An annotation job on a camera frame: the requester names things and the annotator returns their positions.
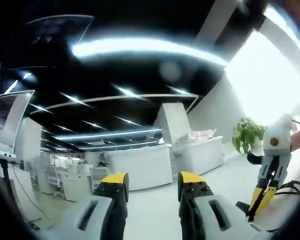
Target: black ceiling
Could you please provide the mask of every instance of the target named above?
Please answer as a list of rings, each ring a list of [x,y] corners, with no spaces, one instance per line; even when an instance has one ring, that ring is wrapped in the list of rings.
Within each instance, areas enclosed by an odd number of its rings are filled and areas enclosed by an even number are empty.
[[[263,1],[242,2],[244,7],[238,4],[210,49],[227,61],[252,28],[258,28],[262,22]],[[35,89],[31,104],[42,107],[69,102],[61,93],[81,100],[122,95],[114,86],[128,88],[136,94],[176,94],[168,87],[171,86],[202,98],[221,78],[223,67],[169,54],[113,54],[78,59],[72,54],[71,47],[79,41],[124,36],[160,38],[191,46],[214,3],[214,0],[36,0],[16,3],[2,0],[0,13],[6,12],[7,6],[13,13],[0,15],[0,76],[5,83],[1,90],[4,92],[7,85],[18,79],[14,91]],[[234,36],[236,41],[229,44]],[[180,77],[169,81],[160,74],[160,66],[165,63],[177,65],[182,74],[191,63],[198,68],[190,80]],[[31,77],[22,80],[27,72],[32,73]],[[117,118],[121,117],[146,128],[153,125],[162,103],[182,102],[188,108],[192,101],[189,97],[153,97],[148,101],[116,99],[90,102],[90,107],[80,104],[62,106],[50,109],[52,113],[30,114],[36,108],[29,106],[26,114],[53,134],[66,134],[56,125],[78,134],[101,133],[105,130],[83,121],[96,123],[107,131],[140,128]],[[45,133],[43,138],[49,141],[42,142],[47,148],[59,145],[71,148],[69,144],[55,140],[50,133]],[[119,137],[110,141],[124,144],[131,140],[140,143],[145,137]]]

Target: green plant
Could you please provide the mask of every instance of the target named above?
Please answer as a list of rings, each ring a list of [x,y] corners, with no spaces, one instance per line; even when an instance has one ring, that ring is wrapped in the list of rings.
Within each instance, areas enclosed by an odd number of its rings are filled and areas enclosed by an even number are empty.
[[[233,128],[232,144],[239,153],[241,153],[240,147],[247,153],[249,147],[254,147],[257,137],[260,141],[263,140],[265,131],[265,126],[256,124],[251,118],[241,118],[236,127]]]

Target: ceiling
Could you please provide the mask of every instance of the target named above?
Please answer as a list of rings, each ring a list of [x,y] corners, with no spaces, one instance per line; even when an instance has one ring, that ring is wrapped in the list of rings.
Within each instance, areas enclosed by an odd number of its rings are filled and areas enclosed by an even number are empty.
[[[124,51],[80,58],[72,53],[73,45],[147,37],[194,46],[230,61],[252,28],[261,25],[265,7],[263,1],[252,0],[2,0],[0,13],[7,4],[14,13],[0,16],[0,90],[3,93],[15,80],[18,84],[13,91],[35,89],[26,115],[48,131],[42,135],[41,146],[53,151],[62,146],[73,152],[82,152],[79,147],[90,146],[91,140],[69,144],[54,136],[150,129],[162,103],[180,102],[185,109],[193,108],[224,71],[224,66],[167,52]],[[31,75],[23,79],[25,73]],[[112,99],[125,96],[119,88],[156,96]],[[181,95],[176,89],[198,97]],[[94,100],[82,105],[66,96]],[[61,106],[49,112],[38,112],[35,107],[54,105]],[[160,137],[157,132],[153,139]],[[109,146],[139,144],[146,136],[95,139],[100,140]]]

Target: monitor screen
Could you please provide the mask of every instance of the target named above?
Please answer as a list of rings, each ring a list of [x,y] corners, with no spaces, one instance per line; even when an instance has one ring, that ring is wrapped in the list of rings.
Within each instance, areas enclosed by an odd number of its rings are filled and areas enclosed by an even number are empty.
[[[14,153],[17,130],[35,91],[19,91],[0,95],[0,150]]]

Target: white floor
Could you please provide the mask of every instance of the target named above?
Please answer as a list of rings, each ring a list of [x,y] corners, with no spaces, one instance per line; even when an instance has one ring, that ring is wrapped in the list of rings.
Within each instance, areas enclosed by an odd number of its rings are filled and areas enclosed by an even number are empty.
[[[245,155],[241,155],[202,176],[214,194],[224,196],[233,204],[236,204],[237,201],[250,203],[252,193],[256,187],[259,168],[260,166],[250,164]],[[58,223],[63,212],[76,204],[66,201],[60,196],[52,198],[52,196],[38,191],[36,197],[40,208],[51,219],[51,222],[47,219],[34,222],[43,229],[51,224]],[[299,200],[296,195],[288,195],[284,198],[291,200],[288,203],[289,206],[294,206]],[[151,189],[131,191],[127,208],[128,217],[124,230],[125,240],[182,239],[176,182]],[[279,222],[274,221],[269,216],[264,216],[264,218],[268,219],[268,223],[264,226],[266,229],[279,227],[277,225]],[[262,218],[259,218],[259,222],[261,225],[265,223]]]

